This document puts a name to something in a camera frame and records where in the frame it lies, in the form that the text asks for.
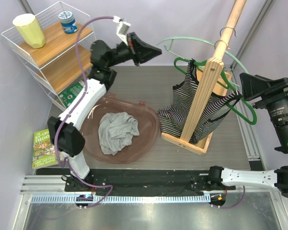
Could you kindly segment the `mint green clothes hanger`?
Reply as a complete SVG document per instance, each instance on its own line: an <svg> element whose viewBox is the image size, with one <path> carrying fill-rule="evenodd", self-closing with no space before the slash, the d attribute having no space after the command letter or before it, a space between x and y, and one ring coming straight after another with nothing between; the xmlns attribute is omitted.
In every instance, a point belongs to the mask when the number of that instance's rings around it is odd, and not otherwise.
<svg viewBox="0 0 288 230"><path fill-rule="evenodd" d="M183 58L193 58L196 61L203 61L209 59L214 52L214 43L220 38L219 31L221 26L205 27L202 25L169 25L161 27L150 34L153 45L162 49L163 54L157 58L155 63L162 66L172 66L174 59L177 55ZM170 46L170 41L162 42L165 38L169 37L196 37L212 43L209 45L205 42L177 39L173 41L171 52L169 53L164 49L164 46Z"/></svg>

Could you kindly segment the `black white striped top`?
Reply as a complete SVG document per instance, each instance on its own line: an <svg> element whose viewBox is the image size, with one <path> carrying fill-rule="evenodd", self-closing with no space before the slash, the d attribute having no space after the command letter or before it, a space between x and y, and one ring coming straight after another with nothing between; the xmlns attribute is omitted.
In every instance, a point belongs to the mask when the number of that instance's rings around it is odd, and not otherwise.
<svg viewBox="0 0 288 230"><path fill-rule="evenodd" d="M238 90L228 95L211 92L210 96L204 99L205 105L195 106L194 99L201 92L198 90L199 86L198 64L191 59L188 61L183 82L172 87L172 103L157 111L162 133L180 138L183 129L187 127L186 122L199 114L195 112L195 109L199 108L201 114L194 122L190 122L189 129L192 132L189 143L195 145L214 132L231 108L242 99L242 94Z"/></svg>

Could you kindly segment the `grey tank top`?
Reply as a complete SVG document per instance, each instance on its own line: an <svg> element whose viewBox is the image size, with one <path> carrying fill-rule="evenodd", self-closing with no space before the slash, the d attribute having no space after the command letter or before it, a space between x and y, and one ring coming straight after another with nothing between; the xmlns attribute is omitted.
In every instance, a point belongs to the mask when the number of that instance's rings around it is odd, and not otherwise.
<svg viewBox="0 0 288 230"><path fill-rule="evenodd" d="M99 144L105 155L116 155L139 135L138 121L126 112L106 113L99 122Z"/></svg>

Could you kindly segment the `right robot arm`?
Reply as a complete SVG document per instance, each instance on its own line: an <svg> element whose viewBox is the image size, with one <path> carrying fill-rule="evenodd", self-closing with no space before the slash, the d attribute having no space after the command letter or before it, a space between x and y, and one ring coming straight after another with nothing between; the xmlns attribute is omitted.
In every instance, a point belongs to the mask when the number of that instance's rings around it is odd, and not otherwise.
<svg viewBox="0 0 288 230"><path fill-rule="evenodd" d="M288 78L272 80L260 75L240 74L242 95L254 101L254 109L265 109L276 132L279 146L266 144L269 150L288 155ZM288 198L288 166L263 171L244 171L212 166L207 183L212 189L252 186L280 191Z"/></svg>

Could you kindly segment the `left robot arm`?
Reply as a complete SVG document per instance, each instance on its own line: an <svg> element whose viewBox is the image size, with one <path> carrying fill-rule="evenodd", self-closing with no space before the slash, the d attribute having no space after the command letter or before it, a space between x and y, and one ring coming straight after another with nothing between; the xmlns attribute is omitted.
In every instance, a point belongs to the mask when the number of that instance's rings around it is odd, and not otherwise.
<svg viewBox="0 0 288 230"><path fill-rule="evenodd" d="M51 143L56 152L61 152L69 165L76 186L88 191L93 186L91 171L87 165L83 149L85 139L80 133L81 126L96 102L112 86L116 71L113 66L132 60L136 66L146 63L162 54L162 50L142 41L134 32L126 35L126 40L110 48L103 40L96 40L90 47L92 69L84 76L84 87L72 104L58 117L48 119Z"/></svg>

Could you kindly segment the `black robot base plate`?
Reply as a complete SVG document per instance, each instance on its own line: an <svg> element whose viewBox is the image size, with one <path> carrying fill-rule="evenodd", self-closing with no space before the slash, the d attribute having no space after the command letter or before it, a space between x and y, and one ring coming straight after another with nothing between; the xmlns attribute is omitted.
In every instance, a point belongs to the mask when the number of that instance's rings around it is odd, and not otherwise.
<svg viewBox="0 0 288 230"><path fill-rule="evenodd" d="M70 170L59 168L38 169L37 175L59 175L65 182L66 192L95 192L104 196L112 185L111 196L201 196L204 191L235 190L235 186L213 184L208 181L207 170L132 170L91 169L87 183L91 188L71 176Z"/></svg>

